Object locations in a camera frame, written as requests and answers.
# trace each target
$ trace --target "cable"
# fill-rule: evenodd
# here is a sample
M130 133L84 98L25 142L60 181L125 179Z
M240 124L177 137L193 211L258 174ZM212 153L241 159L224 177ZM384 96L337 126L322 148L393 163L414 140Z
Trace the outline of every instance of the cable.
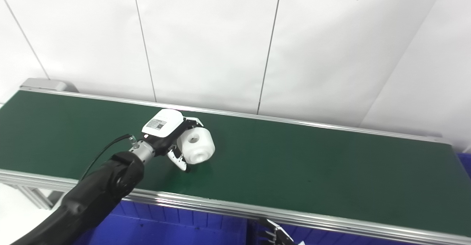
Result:
M130 134L126 134L126 135L123 135L123 136L120 136L119 138L116 138L115 140L111 141L108 145L106 145L101 151L100 153L98 153L98 155L96 155L96 157L93 159L93 161L90 163L90 165L88 166L88 168L85 170L84 174L82 175L82 177L80 178L79 181L83 180L85 178L85 176L87 176L87 173L90 171L90 168L92 168L93 164L95 164L95 162L99 159L99 157L109 148L111 147L112 145L114 145L116 142L119 142L119 141L122 141L126 138L131 138L132 135Z

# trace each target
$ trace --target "green conveyor belt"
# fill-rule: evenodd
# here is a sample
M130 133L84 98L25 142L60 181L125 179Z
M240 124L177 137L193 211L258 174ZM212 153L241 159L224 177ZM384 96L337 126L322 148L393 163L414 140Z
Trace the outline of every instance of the green conveyor belt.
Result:
M0 110L0 168L78 179L160 108L19 91ZM185 111L216 152L186 174L166 157L138 188L471 237L471 181L448 144ZM122 142L103 156L128 150Z

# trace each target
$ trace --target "black robotic arm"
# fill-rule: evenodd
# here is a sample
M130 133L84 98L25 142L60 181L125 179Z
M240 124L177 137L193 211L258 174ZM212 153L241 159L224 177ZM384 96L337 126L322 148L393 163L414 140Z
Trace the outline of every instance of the black robotic arm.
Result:
M144 126L146 132L129 151L114 154L79 181L54 213L12 245L73 243L81 234L98 226L121 198L131 193L144 177L144 165L154 156L167 155L179 168L188 171L177 139L195 127L202 127L198 119L184 118L175 110L161 110Z

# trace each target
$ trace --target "metal bracket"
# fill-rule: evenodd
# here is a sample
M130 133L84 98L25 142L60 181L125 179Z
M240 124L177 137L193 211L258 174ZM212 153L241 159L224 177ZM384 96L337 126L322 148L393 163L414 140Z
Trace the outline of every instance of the metal bracket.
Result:
M53 79L35 79L29 78L23 82L20 88L31 89L49 89L57 91L79 92L77 88L70 82L56 81Z
M52 191L49 196L44 195L38 188L23 185L10 185L18 189L26 198L28 198L39 209L52 210L54 205L59 202L64 193Z

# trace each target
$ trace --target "blue bin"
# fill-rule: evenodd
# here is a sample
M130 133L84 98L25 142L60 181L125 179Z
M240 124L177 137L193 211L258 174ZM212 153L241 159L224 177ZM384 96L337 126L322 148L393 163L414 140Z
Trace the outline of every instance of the blue bin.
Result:
M121 201L74 245L245 245L246 231L243 218Z
M458 153L471 178L471 154ZM406 245L293 225L281 225L296 243L306 245ZM94 230L74 245L257 245L266 230L254 220L122 201Z

